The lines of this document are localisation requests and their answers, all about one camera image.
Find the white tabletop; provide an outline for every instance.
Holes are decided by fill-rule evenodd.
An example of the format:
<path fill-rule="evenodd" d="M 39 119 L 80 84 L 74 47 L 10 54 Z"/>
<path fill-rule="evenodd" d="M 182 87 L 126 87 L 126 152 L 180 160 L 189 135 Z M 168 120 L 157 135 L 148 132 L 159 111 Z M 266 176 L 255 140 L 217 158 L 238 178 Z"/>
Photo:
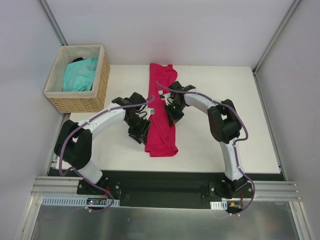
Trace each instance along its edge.
<path fill-rule="evenodd" d="M 250 67 L 174 66 L 177 81 L 193 85 L 217 100 L 230 99 L 246 125 L 249 139 L 239 143 L 242 165 L 249 173 L 279 173 L 265 116 Z M 105 107 L 116 97 L 130 97 L 133 92 L 148 96 L 148 65 L 112 65 Z M 173 157 L 150 157 L 145 147 L 128 137 L 125 122 L 106 129 L 92 143 L 93 162 L 101 170 L 224 172 L 219 143 L 212 137 L 208 117 L 194 107 L 183 110 L 185 116 L 176 124 L 176 146 Z M 74 122 L 92 113 L 72 113 Z M 66 169 L 69 164 L 63 162 Z"/>

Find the wicker basket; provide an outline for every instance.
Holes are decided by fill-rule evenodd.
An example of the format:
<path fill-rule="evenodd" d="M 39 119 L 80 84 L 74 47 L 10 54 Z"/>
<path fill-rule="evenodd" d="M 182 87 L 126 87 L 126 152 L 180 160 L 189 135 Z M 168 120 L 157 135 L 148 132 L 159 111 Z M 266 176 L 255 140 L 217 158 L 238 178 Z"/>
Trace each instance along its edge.
<path fill-rule="evenodd" d="M 63 91 L 66 67 L 74 59 L 98 58 L 91 91 Z M 44 94 L 61 113 L 95 113 L 104 108 L 110 65 L 102 45 L 62 46 L 46 83 Z"/>

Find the green towel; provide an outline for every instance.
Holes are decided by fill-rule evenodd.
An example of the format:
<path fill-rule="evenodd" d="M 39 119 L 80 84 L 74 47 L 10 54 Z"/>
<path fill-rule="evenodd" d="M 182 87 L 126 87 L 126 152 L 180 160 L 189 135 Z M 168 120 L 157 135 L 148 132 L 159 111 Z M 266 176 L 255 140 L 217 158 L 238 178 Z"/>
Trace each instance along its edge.
<path fill-rule="evenodd" d="M 68 64 L 63 78 L 63 91 L 90 91 L 94 83 L 97 64 L 98 58 L 89 58 Z"/>

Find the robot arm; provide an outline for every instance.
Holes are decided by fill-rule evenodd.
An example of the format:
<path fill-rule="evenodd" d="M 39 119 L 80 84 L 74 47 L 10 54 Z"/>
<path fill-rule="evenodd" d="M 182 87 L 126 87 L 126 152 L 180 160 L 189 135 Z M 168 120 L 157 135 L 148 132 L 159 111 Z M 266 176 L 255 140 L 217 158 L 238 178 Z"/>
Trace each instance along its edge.
<path fill-rule="evenodd" d="M 88 123 L 77 131 L 74 136 L 67 142 L 63 154 L 63 160 L 73 166 L 78 172 L 92 183 L 103 186 L 103 173 L 91 160 L 92 141 L 107 128 L 116 123 L 125 121 L 129 125 L 128 134 L 139 144 L 147 144 L 147 136 L 151 121 L 150 115 L 154 114 L 152 108 L 130 107 L 123 109 L 122 107 L 143 104 L 146 100 L 138 93 L 134 92 L 130 98 L 118 97 L 102 111 L 94 114 L 90 119 L 84 119 L 79 122 L 67 120 L 61 128 L 54 153 L 60 157 L 62 145 L 68 135 L 76 128 L 84 123 Z"/>
<path fill-rule="evenodd" d="M 198 92 L 194 86 L 182 87 L 178 81 L 170 85 L 169 88 L 176 91 Z M 208 116 L 211 134 L 220 143 L 225 166 L 225 183 L 216 192 L 222 197 L 231 198 L 232 192 L 239 190 L 247 183 L 247 179 L 239 170 L 239 168 L 242 169 L 242 163 L 237 144 L 235 149 L 238 165 L 234 150 L 234 142 L 240 136 L 241 130 L 241 124 L 236 116 L 228 108 L 197 94 L 171 92 L 162 94 L 162 97 L 165 100 L 164 108 L 170 126 L 176 124 L 184 116 L 183 109 L 188 106 L 193 106 Z M 229 99 L 222 101 L 222 103 L 235 109 L 233 102 Z"/>

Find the gray wall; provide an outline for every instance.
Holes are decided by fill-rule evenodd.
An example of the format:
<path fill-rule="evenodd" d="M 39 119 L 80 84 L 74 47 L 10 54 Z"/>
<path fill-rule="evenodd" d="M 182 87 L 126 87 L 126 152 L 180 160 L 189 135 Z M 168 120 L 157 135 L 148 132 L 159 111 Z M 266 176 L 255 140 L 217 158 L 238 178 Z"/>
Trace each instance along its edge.
<path fill-rule="evenodd" d="M 36 0 L 0 3 L 0 239 L 13 240 L 61 114 L 43 90 L 59 43 Z"/>
<path fill-rule="evenodd" d="M 320 237 L 320 1 L 304 0 L 258 72 L 280 158 Z"/>
<path fill-rule="evenodd" d="M 111 64 L 257 64 L 292 0 L 47 0 L 70 45 Z"/>

